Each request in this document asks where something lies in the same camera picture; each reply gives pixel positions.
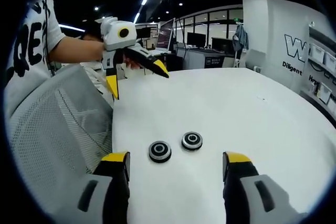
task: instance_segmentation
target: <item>wall sign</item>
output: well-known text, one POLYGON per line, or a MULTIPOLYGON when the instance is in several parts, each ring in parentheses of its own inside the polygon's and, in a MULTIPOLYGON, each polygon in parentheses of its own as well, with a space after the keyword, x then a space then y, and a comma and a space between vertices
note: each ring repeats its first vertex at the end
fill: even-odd
POLYGON ((293 58, 297 57, 299 61, 305 62, 307 56, 304 53, 304 47, 307 42, 302 43, 302 40, 299 38, 293 40, 293 37, 287 34, 285 34, 285 41, 287 55, 293 58))
MULTIPOLYGON (((291 58, 296 58, 300 62, 305 62, 307 55, 305 52, 305 47, 307 42, 302 42, 299 38, 293 38, 290 35, 285 34, 285 42, 286 42, 286 49, 287 55, 291 58)), ((302 67, 299 69, 297 66, 293 66, 294 62, 289 63, 286 61, 282 62, 282 67, 287 68, 290 72, 294 72, 296 74, 302 75, 302 67)))

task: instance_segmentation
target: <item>hair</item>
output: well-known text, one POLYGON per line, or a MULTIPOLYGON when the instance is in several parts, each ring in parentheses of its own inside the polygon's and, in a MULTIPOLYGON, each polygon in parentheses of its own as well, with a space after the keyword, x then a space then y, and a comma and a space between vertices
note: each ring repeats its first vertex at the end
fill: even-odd
POLYGON ((80 39, 83 39, 85 35, 91 35, 100 41, 103 41, 101 37, 101 32, 100 32, 100 24, 97 23, 96 21, 86 21, 85 22, 85 31, 80 37, 80 39))

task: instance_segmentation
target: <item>white t-shirt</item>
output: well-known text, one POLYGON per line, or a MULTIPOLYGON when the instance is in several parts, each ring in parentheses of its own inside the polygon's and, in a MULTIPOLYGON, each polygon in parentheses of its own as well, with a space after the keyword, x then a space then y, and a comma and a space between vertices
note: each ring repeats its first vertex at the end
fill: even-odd
POLYGON ((48 52, 65 37, 56 20, 53 0, 36 0, 30 5, 9 55, 5 88, 8 117, 34 89, 51 77, 46 62, 46 34, 48 52))

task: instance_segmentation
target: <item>storage bin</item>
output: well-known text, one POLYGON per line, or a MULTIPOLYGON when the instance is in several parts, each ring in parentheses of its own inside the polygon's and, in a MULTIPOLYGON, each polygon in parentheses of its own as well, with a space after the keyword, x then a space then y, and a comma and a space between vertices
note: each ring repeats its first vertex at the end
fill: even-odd
POLYGON ((310 56, 320 63, 323 63, 324 50, 315 44, 310 44, 310 56))
POLYGON ((320 88, 317 92, 317 97, 324 102, 325 104, 328 103, 329 97, 331 95, 331 89, 329 89, 325 84, 321 82, 320 88))
POLYGON ((328 69, 336 72, 336 58, 332 54, 325 52, 324 54, 324 64, 328 69))

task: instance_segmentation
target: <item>hanging jacket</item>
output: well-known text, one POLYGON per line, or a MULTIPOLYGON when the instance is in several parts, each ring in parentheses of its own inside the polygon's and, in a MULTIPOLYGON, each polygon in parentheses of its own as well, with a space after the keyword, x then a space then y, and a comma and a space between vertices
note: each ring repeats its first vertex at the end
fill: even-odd
POLYGON ((236 33, 232 39, 234 51, 239 51, 243 48, 248 49, 248 35, 245 32, 243 25, 237 25, 236 33))

